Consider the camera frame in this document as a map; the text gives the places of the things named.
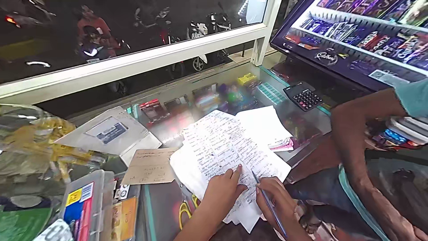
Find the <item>plastic box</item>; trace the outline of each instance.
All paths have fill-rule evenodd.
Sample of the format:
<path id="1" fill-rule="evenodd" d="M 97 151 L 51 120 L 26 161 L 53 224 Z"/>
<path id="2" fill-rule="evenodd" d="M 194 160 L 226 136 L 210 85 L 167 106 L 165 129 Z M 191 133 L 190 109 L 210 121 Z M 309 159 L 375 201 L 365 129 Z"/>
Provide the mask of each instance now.
<path id="1" fill-rule="evenodd" d="M 60 216 L 75 241 L 111 237 L 114 173 L 97 170 L 67 185 Z"/>

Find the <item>white window frame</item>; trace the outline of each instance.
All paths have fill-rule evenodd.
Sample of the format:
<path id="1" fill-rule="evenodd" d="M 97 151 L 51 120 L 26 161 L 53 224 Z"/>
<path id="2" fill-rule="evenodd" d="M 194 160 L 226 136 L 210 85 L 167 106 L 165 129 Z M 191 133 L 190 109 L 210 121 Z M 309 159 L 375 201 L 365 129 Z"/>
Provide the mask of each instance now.
<path id="1" fill-rule="evenodd" d="M 280 4 L 267 0 L 259 24 L 2 84 L 0 103 L 40 103 L 251 40 L 251 61 L 261 65 Z"/>

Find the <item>calculator keypad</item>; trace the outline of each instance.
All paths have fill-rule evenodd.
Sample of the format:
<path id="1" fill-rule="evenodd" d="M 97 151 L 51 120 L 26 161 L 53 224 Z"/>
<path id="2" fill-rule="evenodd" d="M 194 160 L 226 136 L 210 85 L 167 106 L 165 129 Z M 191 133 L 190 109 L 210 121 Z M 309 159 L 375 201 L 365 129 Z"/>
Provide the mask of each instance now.
<path id="1" fill-rule="evenodd" d="M 309 89 L 302 91 L 300 94 L 293 96 L 295 102 L 297 102 L 302 109 L 309 110 L 313 106 L 322 102 L 321 97 L 314 94 Z"/>

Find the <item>pen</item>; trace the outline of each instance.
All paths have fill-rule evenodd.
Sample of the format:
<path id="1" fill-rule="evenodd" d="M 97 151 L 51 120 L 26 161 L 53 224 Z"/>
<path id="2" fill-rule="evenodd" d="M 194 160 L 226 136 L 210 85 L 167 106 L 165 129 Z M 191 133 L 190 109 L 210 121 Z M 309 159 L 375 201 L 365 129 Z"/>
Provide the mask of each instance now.
<path id="1" fill-rule="evenodd" d="M 251 170 L 251 172 L 253 173 L 253 176 L 256 179 L 256 182 L 260 183 L 259 179 L 254 174 L 254 172 L 252 170 Z M 262 191 L 263 197 L 265 198 L 265 201 L 267 203 L 267 206 L 269 207 L 269 210 L 273 213 L 273 216 L 275 217 L 276 223 L 278 224 L 279 228 L 281 229 L 282 233 L 284 234 L 284 238 L 287 238 L 287 234 L 285 232 L 284 226 L 282 226 L 282 222 L 281 222 L 281 220 L 279 220 L 279 217 L 276 214 L 275 209 L 273 208 L 273 203 L 269 200 L 268 196 L 266 195 L 266 192 L 262 189 L 260 189 L 260 190 Z"/>

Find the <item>jeans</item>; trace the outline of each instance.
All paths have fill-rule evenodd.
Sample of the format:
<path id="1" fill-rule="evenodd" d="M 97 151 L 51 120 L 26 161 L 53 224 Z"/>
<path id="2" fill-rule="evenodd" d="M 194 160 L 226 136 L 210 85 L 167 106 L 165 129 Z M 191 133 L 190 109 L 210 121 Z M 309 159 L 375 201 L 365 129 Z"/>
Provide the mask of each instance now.
<path id="1" fill-rule="evenodd" d="M 316 217 L 349 232 L 379 239 L 377 234 L 360 216 L 339 182 L 339 168 L 329 168 L 314 173 L 285 188 L 294 199 L 314 200 L 325 205 L 314 205 Z"/>

